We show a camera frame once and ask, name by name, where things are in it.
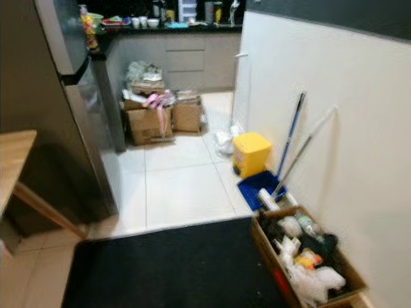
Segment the silver fridge door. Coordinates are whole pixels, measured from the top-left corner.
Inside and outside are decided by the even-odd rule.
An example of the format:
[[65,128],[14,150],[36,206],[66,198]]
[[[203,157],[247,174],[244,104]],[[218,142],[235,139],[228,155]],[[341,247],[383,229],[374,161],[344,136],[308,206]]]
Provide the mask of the silver fridge door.
[[106,218],[118,215],[123,193],[121,166],[108,109],[93,65],[88,62],[67,79],[64,90],[90,161],[95,185],[101,194],[102,215]]

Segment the grey fridge cabinet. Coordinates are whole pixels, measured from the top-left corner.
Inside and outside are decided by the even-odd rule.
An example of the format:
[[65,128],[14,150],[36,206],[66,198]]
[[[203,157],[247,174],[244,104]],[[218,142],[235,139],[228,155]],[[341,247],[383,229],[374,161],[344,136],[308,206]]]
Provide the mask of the grey fridge cabinet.
[[59,74],[35,0],[2,0],[1,17],[1,131],[37,132],[21,181],[73,222],[105,220],[64,90],[74,75]]

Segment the wooden dining table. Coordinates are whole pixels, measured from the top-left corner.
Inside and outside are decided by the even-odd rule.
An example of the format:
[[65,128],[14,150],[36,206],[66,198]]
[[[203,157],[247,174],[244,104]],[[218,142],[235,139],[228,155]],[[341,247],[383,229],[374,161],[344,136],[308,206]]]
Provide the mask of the wooden dining table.
[[12,196],[18,197],[30,208],[58,226],[70,231],[79,239],[86,239],[87,234],[59,213],[47,200],[19,181],[24,165],[33,149],[37,132],[35,130],[8,132],[0,135],[0,188],[2,209],[6,209]]

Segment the grey freezer door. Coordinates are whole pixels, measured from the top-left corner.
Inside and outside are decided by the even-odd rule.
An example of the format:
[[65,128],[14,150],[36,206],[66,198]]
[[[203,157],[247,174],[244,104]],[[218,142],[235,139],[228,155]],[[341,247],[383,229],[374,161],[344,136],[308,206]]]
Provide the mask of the grey freezer door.
[[35,0],[49,50],[59,74],[76,74],[88,47],[78,0]]

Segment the large brown cardboard box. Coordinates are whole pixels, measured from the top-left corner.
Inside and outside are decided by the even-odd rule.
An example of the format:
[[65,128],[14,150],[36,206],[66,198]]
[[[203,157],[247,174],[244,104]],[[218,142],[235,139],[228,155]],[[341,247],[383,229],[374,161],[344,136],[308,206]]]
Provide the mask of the large brown cardboard box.
[[136,146],[167,142],[174,138],[172,107],[127,110],[126,115]]

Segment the yellow red snack bag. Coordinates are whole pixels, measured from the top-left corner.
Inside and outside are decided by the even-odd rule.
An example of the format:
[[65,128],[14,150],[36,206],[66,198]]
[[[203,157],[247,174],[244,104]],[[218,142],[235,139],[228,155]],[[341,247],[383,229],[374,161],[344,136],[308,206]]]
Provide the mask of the yellow red snack bag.
[[94,18],[91,17],[85,4],[80,4],[80,20],[82,20],[85,43],[88,49],[95,50],[99,47],[95,37]]

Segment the grey plastic bag pile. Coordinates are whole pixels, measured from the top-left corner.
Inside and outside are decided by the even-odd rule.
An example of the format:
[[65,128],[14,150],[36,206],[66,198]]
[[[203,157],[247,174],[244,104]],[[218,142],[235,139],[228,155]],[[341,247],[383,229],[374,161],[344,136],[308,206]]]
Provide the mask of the grey plastic bag pile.
[[125,74],[125,85],[133,94],[162,94],[166,90],[162,67],[153,62],[131,62]]

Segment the pink cloth item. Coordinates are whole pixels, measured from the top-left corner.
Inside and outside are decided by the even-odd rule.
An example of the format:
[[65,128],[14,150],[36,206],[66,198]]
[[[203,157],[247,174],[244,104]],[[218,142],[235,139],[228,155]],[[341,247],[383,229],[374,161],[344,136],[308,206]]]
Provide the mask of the pink cloth item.
[[173,105],[175,97],[171,92],[164,92],[162,94],[153,93],[143,103],[145,108],[150,109],[162,109],[167,106]]

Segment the small brown cardboard box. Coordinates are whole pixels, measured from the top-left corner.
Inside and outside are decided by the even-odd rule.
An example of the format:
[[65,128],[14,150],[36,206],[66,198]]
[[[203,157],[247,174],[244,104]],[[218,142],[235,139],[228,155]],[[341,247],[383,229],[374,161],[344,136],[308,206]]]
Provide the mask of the small brown cardboard box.
[[203,127],[204,108],[202,95],[191,91],[179,91],[172,105],[174,132],[200,133]]

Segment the black floor mat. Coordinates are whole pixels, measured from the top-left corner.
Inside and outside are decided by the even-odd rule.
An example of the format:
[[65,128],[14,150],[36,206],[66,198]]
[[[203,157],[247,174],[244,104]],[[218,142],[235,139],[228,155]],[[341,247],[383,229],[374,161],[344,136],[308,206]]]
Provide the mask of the black floor mat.
[[82,241],[61,308],[288,308],[251,226],[230,218]]

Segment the grey kitchen cabinets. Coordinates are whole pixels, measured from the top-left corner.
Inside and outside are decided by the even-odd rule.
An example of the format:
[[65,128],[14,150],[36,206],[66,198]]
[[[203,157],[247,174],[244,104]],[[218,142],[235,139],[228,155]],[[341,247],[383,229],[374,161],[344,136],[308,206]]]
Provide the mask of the grey kitchen cabinets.
[[145,61],[162,69],[162,79],[172,90],[234,90],[240,40],[239,32],[118,35],[105,51],[109,84],[112,90],[122,88],[128,65]]

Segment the crumpled white plastic bag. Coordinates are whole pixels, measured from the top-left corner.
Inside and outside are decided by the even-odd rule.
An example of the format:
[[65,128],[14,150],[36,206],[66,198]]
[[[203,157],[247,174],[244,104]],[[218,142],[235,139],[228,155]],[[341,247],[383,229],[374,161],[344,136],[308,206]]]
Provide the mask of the crumpled white plastic bag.
[[234,144],[232,141],[236,136],[239,136],[243,132],[241,127],[232,125],[226,132],[215,132],[213,134],[215,150],[219,155],[223,157],[230,157],[234,153]]

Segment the white plastic drawer box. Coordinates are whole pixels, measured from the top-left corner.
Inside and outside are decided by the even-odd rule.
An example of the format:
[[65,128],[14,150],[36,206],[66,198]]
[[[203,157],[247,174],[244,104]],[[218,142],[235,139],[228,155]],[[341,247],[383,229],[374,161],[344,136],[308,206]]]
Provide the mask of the white plastic drawer box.
[[191,24],[197,19],[198,0],[177,0],[177,9],[179,9],[179,22]]

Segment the yellow plastic bin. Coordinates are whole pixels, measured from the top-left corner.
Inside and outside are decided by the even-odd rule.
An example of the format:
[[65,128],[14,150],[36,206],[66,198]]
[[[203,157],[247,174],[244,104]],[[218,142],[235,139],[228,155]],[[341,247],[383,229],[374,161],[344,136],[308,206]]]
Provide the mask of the yellow plastic bin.
[[265,162],[272,144],[265,136],[256,132],[243,133],[232,138],[232,146],[232,164],[238,176],[247,178],[267,170]]

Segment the blue dustpan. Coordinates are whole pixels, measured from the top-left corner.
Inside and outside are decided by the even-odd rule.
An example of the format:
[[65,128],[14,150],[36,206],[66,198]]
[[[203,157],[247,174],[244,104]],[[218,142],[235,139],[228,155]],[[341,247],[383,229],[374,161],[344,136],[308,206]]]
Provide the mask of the blue dustpan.
[[260,190],[264,190],[275,201],[281,200],[288,193],[287,187],[281,185],[278,177],[270,171],[246,177],[238,182],[237,187],[251,211],[265,207],[259,199]]

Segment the cardboard box of rubbish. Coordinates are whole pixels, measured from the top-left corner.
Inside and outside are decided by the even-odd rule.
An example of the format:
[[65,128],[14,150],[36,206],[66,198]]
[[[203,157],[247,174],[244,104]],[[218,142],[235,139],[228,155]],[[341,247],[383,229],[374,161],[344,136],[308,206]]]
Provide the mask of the cardboard box of rubbish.
[[[285,207],[267,212],[260,210],[258,214],[256,214],[256,217],[252,218],[250,232],[252,232],[252,237],[255,240],[256,246],[258,247],[262,258],[267,265],[267,268],[275,276],[275,281],[277,282],[278,288],[283,294],[284,300],[287,302],[288,306],[290,306],[290,308],[311,308],[306,304],[302,304],[302,302],[300,302],[297,298],[291,283],[284,274],[284,268],[279,263],[270,241],[267,240],[261,226],[258,223],[258,216],[261,215],[279,218],[282,216],[295,214],[297,211],[303,211],[317,223],[317,220],[312,217],[305,208],[302,208],[302,206]],[[362,293],[364,293],[364,291],[368,288],[364,279],[362,279],[357,270],[352,267],[338,246],[337,252],[335,253],[335,256],[337,257],[337,265],[335,265],[333,269],[337,270],[337,272],[347,280],[346,285],[344,285],[339,291],[329,291],[329,302],[326,302],[326,304],[320,304],[317,308],[346,308],[346,306],[352,305],[355,300],[359,299]]]

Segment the small white plastic bag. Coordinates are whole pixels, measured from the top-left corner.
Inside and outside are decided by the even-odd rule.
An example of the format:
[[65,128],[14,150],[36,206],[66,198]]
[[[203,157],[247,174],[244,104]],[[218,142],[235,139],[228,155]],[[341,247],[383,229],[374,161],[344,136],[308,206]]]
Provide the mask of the small white plastic bag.
[[293,215],[288,215],[281,218],[277,225],[281,228],[286,237],[290,239],[298,238],[302,235],[302,227],[300,226],[299,220]]

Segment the empty clear plastic bottle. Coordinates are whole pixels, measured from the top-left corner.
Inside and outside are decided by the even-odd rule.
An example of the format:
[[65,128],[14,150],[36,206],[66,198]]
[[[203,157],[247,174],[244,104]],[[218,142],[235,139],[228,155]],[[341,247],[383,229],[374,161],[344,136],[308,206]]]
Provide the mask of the empty clear plastic bottle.
[[308,235],[309,237],[315,238],[320,243],[325,241],[323,229],[311,218],[309,215],[304,213],[303,211],[297,211],[293,215],[299,225],[301,226],[302,231]]

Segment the orange yellow packet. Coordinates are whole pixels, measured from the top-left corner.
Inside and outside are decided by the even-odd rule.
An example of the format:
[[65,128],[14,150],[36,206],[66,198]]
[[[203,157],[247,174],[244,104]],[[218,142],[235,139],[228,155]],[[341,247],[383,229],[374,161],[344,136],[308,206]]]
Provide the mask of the orange yellow packet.
[[294,264],[302,266],[308,271],[317,269],[323,262],[323,258],[309,248],[303,248],[293,258]]

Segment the large white plastic bag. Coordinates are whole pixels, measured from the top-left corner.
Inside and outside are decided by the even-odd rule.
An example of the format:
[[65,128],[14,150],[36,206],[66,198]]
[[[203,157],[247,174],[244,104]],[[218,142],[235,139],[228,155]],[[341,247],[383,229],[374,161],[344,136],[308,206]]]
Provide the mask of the large white plastic bag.
[[284,235],[281,240],[275,239],[274,245],[279,250],[277,259],[284,268],[284,274],[302,304],[317,308],[329,302],[329,291],[339,291],[346,285],[347,280],[337,270],[323,263],[313,271],[294,264],[294,256],[302,250],[299,239]]

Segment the black plastic bag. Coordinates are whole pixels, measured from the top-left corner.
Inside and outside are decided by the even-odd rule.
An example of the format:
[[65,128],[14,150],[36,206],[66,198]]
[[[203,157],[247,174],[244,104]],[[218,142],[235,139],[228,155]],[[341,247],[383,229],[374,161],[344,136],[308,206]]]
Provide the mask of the black plastic bag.
[[[270,241],[270,244],[277,258],[279,255],[279,250],[275,247],[274,241],[275,239],[281,240],[285,236],[283,230],[279,228],[277,222],[285,216],[293,215],[294,214],[284,215],[279,218],[270,217],[267,215],[259,215],[256,218],[256,221],[258,221],[259,225],[261,226],[265,237],[268,241]],[[301,248],[309,248],[313,250],[323,258],[323,265],[334,268],[335,265],[337,265],[337,257],[335,256],[335,253],[337,252],[338,238],[334,234],[326,233],[324,234],[324,238],[325,241],[323,241],[323,243],[320,243],[320,241],[317,241],[315,238],[310,237],[310,235],[306,235],[302,231],[302,235],[300,235],[300,237],[298,237],[297,239],[300,240]]]

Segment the white handled broom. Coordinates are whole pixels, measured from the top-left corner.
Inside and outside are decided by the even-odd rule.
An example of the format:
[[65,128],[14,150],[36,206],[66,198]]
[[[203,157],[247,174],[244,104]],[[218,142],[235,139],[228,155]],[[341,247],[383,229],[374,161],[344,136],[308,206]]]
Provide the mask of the white handled broom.
[[258,192],[258,200],[259,202],[264,205],[264,208],[268,210],[276,210],[280,209],[278,205],[278,200],[280,197],[280,191],[284,189],[284,183],[292,173],[293,169],[296,167],[297,162],[305,153],[306,149],[308,149],[309,144],[311,144],[312,139],[314,136],[317,134],[317,132],[321,129],[321,126],[323,126],[326,121],[329,120],[333,115],[338,113],[338,105],[333,105],[323,117],[321,117],[312,127],[311,131],[306,135],[304,138],[304,141],[302,142],[299,150],[297,150],[297,153],[293,156],[293,159],[291,161],[291,164],[288,165],[287,168],[285,168],[284,173],[282,173],[280,176],[278,176],[278,182],[275,187],[275,189],[271,192],[261,189]]

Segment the blue handled mop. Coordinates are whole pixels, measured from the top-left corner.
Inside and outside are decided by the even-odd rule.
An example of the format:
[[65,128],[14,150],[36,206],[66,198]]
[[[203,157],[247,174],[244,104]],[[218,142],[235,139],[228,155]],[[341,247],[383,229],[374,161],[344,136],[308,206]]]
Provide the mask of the blue handled mop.
[[303,91],[299,94],[299,100],[297,100],[297,104],[293,113],[293,117],[290,123],[290,129],[288,130],[288,135],[286,141],[284,142],[284,149],[282,151],[282,156],[280,158],[279,166],[277,168],[276,177],[279,178],[283,175],[285,161],[288,155],[288,150],[290,150],[290,143],[293,138],[293,133],[295,132],[297,123],[299,122],[299,117],[302,111],[302,107],[305,102],[306,92]]

